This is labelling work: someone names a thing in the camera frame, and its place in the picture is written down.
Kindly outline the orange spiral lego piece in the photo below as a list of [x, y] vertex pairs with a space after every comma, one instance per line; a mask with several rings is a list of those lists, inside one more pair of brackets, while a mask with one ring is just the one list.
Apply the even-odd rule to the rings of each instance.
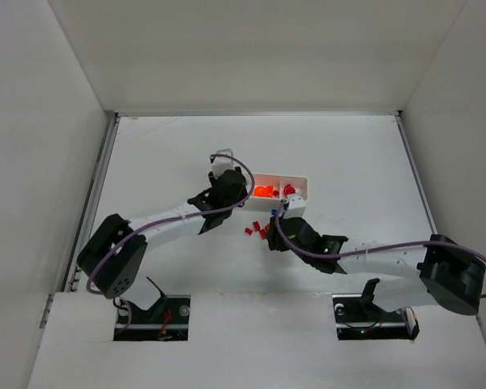
[[254, 188], [254, 196], [255, 197], [267, 197], [267, 188], [264, 186], [256, 186]]

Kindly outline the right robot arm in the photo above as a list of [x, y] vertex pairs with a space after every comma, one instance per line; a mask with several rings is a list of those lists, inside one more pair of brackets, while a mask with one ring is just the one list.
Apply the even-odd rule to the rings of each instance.
[[266, 239], [270, 250], [291, 251], [321, 273], [373, 275], [360, 296], [364, 306], [386, 313], [432, 305], [465, 316], [479, 311], [486, 265], [444, 235], [344, 253], [347, 237], [321, 235], [301, 217], [279, 216], [271, 218]]

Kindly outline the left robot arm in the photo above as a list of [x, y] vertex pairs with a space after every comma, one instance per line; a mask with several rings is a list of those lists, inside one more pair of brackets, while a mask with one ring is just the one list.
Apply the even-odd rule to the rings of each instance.
[[104, 219], [79, 253], [77, 264], [86, 274], [87, 291], [109, 300], [120, 298], [149, 311], [163, 293], [138, 277], [147, 252], [182, 237], [206, 233], [222, 225], [247, 195], [241, 168], [209, 174], [211, 187], [175, 209], [127, 220], [119, 214]]

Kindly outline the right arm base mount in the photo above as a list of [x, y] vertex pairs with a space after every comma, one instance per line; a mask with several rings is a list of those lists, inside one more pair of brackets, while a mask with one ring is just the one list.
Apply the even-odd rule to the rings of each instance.
[[332, 304], [338, 340], [415, 340], [420, 325], [412, 308], [385, 312], [373, 304], [373, 288], [378, 278], [369, 280], [362, 294], [334, 294]]

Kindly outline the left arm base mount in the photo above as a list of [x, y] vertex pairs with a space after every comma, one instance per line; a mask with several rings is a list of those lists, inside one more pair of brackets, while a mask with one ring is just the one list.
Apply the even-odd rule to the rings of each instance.
[[164, 292], [151, 278], [113, 301], [115, 341], [179, 342], [189, 338], [191, 296]]

